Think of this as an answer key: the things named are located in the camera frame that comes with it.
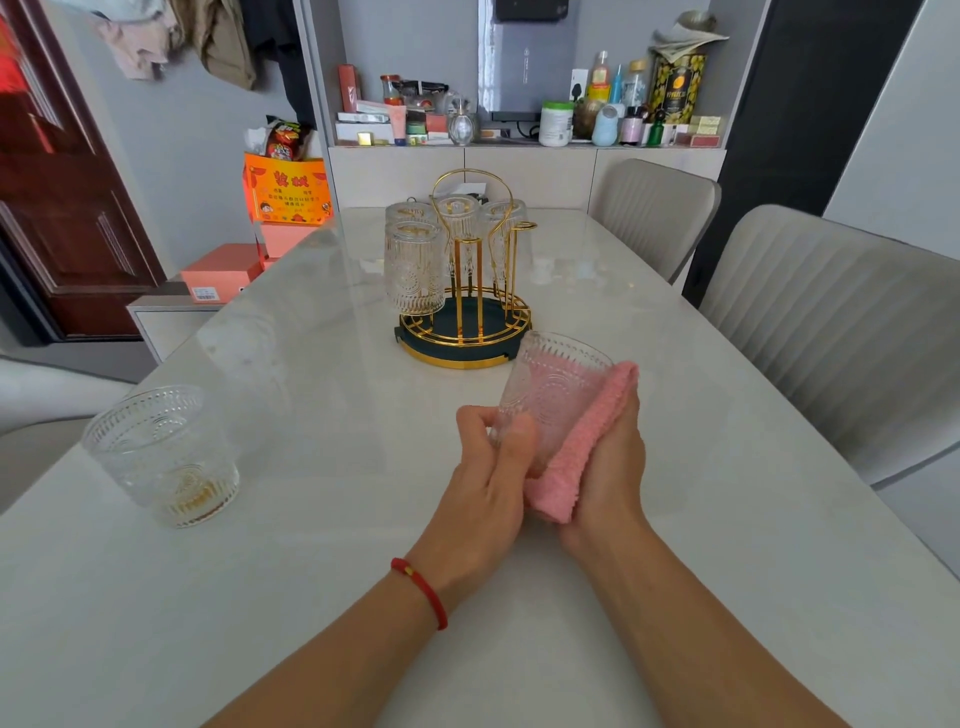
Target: orange paper sign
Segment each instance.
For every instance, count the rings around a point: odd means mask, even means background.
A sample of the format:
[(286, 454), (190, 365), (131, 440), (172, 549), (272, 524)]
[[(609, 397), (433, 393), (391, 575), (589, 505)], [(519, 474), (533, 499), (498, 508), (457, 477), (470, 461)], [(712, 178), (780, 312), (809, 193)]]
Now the orange paper sign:
[(245, 154), (243, 182), (253, 220), (320, 225), (333, 216), (322, 159), (285, 161)]

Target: wooden door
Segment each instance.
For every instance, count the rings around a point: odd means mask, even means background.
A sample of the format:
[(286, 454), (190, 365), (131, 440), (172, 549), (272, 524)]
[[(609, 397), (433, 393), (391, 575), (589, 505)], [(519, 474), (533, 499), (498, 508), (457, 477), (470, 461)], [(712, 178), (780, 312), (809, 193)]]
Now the wooden door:
[(64, 336), (136, 336), (125, 306), (163, 271), (39, 3), (0, 0), (0, 24), (0, 237)]

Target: barcode label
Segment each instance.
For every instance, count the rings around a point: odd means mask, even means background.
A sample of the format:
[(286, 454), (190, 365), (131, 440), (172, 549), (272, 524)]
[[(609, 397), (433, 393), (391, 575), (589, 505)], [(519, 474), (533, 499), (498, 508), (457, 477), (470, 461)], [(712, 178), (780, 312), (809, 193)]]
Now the barcode label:
[(217, 289), (213, 286), (198, 286), (190, 290), (193, 291), (193, 297), (197, 299), (197, 301), (220, 301), (220, 296), (217, 295)]

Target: white jar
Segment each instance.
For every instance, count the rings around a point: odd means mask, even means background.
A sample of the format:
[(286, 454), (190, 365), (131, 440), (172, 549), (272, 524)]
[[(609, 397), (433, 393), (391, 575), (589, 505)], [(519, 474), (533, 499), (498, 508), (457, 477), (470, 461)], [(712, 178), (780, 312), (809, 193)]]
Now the white jar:
[(544, 101), (540, 110), (540, 144), (565, 147), (573, 137), (573, 102)]

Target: gray upholstered chair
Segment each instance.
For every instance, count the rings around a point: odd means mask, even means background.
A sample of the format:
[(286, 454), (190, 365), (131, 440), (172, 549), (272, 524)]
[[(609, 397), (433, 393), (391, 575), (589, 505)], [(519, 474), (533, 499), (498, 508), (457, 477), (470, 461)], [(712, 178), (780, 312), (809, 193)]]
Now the gray upholstered chair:
[(0, 513), (132, 384), (0, 356)]
[(867, 483), (960, 441), (960, 261), (761, 206), (700, 311)]
[(720, 205), (720, 185), (642, 159), (620, 162), (604, 179), (594, 220), (672, 283)]

